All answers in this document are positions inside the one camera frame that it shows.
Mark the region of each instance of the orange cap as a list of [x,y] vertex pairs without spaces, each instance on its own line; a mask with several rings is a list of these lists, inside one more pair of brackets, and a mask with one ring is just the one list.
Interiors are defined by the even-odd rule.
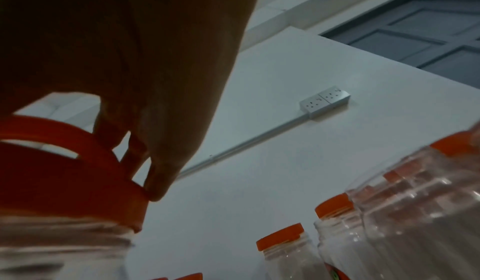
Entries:
[[315,213],[320,219],[336,217],[354,209],[354,204],[346,193],[336,195],[321,203],[315,208]]
[[472,133],[470,131],[460,131],[446,136],[430,145],[442,152],[447,157],[478,154],[479,149],[471,144]]
[[176,280],[203,280],[204,276],[201,272],[189,274],[188,276],[178,278]]
[[0,214],[92,218],[142,229],[148,197],[88,132],[44,118],[0,121],[0,140],[48,143],[79,159],[0,142]]
[[302,224],[297,223],[261,238],[256,242],[256,247],[259,252],[262,252],[272,246],[300,239],[300,234],[303,232],[305,230]]

